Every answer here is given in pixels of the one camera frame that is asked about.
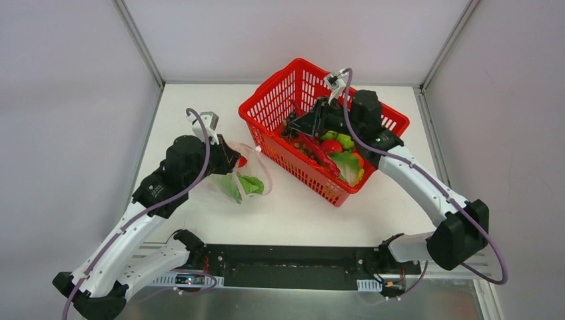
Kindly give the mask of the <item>clear zip top bag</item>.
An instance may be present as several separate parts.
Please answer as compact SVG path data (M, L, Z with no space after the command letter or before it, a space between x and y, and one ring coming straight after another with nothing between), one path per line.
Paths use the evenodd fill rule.
M271 193L273 178L263 162L261 147L235 141L230 141L229 147L241 154L233 172L211 175L199 184L199 189L239 205L252 197Z

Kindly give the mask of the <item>napa cabbage toy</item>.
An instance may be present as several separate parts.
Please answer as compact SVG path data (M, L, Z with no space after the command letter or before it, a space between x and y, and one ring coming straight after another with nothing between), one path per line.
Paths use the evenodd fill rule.
M219 188L229 199L241 204L244 195L262 195L265 184L257 177L236 173L222 176L219 179Z

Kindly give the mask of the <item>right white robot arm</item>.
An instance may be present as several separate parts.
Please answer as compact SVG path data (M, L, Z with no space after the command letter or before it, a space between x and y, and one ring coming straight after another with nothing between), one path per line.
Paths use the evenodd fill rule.
M354 133L351 139L364 161L398 183L428 215L433 232L395 235L380 245L384 251L378 264L383 271L395 273L412 260L432 260L453 270L487 246L488 207L448 190L421 167L400 137L382 124L383 109L374 91L353 93L348 105L324 96L310 111L288 119L286 127L310 138L329 131Z

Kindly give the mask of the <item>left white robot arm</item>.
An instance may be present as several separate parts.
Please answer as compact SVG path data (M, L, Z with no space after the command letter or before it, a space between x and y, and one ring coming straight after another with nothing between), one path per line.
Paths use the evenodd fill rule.
M127 301L155 278L176 267L196 269L204 243L194 233L173 233L157 252L137 265L130 259L145 239L189 198L190 190L209 175L232 173L241 154L222 135L177 137L159 166L132 195L119 223L96 251L72 272L60 272L53 285L67 300L62 319L74 307L85 319L115 319Z

